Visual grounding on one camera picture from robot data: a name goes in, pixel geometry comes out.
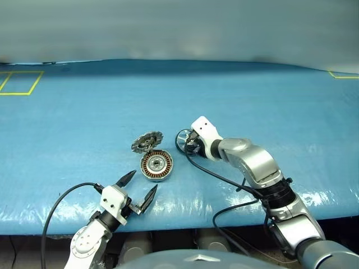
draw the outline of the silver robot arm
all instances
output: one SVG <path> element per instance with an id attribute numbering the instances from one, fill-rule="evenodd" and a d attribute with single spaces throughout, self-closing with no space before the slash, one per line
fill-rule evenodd
<path id="1" fill-rule="evenodd" d="M 107 242 L 120 225 L 127 224 L 127 218 L 132 212 L 144 213 L 151 204 L 157 190 L 153 187 L 145 196 L 141 206 L 132 204 L 124 187 L 135 174 L 135 170 L 124 175 L 116 184 L 102 190 L 100 205 L 105 209 L 102 213 L 96 211 L 87 226 L 81 228 L 72 238 L 70 256 L 65 269 L 102 269 L 102 256 Z"/>
<path id="2" fill-rule="evenodd" d="M 325 240 L 317 221 L 290 188 L 291 179 L 284 177 L 270 153 L 245 138 L 223 139 L 203 116 L 193 122 L 191 129 L 195 135 L 190 139 L 200 139 L 205 157 L 222 159 L 238 168 L 249 185 L 261 194 L 258 198 L 266 204 L 263 208 L 270 219 L 269 230 L 284 255 L 297 257 L 304 268 L 337 268 L 331 267 L 336 263 L 358 268 L 358 255 Z"/>

